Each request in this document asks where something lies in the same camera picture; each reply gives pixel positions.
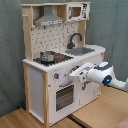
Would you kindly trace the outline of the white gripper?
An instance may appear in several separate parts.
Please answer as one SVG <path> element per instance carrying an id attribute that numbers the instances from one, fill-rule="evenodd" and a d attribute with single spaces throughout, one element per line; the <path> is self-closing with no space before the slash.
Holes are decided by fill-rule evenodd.
<path id="1" fill-rule="evenodd" d="M 87 73 L 93 67 L 94 67 L 94 64 L 87 62 L 83 64 L 81 67 L 79 67 L 78 69 L 76 69 L 75 71 L 73 71 L 72 73 L 70 73 L 69 78 L 72 81 L 84 83 L 87 81 Z"/>

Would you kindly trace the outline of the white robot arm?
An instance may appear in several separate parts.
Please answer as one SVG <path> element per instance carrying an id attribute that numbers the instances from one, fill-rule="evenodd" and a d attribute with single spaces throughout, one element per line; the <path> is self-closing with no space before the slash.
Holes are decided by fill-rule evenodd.
<path id="1" fill-rule="evenodd" d="M 99 65 L 87 62 L 70 73 L 69 77 L 71 80 L 79 81 L 80 83 L 93 81 L 100 85 L 128 92 L 128 79 L 125 82 L 119 81 L 115 77 L 114 67 L 108 62 L 101 62 Z"/>

